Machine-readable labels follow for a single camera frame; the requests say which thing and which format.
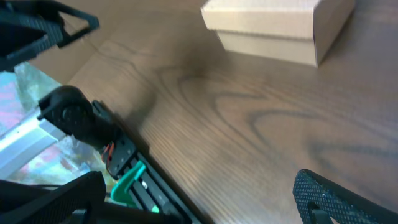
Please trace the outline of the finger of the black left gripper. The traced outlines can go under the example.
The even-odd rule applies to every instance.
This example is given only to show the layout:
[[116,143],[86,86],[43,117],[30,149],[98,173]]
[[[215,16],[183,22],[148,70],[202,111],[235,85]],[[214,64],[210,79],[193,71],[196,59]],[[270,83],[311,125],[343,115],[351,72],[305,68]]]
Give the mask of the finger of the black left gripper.
[[[62,40],[57,43],[57,46],[62,48],[70,43],[82,38],[84,35],[98,29],[100,22],[94,15],[72,8],[57,1],[32,1],[36,13],[46,21],[54,23],[60,28]],[[78,19],[82,19],[88,25],[74,34],[68,34],[64,28],[65,22],[60,13],[67,14]]]
[[1,71],[35,58],[63,40],[62,25],[1,9]]

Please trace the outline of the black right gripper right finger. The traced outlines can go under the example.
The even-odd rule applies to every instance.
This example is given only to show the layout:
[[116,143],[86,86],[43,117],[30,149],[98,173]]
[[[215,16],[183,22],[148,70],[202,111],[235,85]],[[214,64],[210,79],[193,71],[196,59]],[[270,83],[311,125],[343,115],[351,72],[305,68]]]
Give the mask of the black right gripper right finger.
[[397,214],[308,170],[300,170],[293,196],[303,223],[397,223]]

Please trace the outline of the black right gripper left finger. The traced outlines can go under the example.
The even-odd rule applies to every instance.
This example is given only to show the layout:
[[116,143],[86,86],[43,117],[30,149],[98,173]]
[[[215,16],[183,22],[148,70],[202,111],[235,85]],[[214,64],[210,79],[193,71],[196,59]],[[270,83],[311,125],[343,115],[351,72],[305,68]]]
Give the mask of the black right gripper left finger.
[[55,190],[1,181],[1,223],[61,223],[85,210],[82,223],[96,223],[106,186],[98,171],[88,172]]

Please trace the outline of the brown cardboard box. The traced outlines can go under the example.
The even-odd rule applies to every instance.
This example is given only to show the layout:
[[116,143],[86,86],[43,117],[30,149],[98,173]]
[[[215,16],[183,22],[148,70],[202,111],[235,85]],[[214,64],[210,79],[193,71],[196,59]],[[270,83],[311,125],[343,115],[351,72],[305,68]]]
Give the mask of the brown cardboard box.
[[227,51],[318,67],[354,8],[354,0],[209,0],[201,14]]

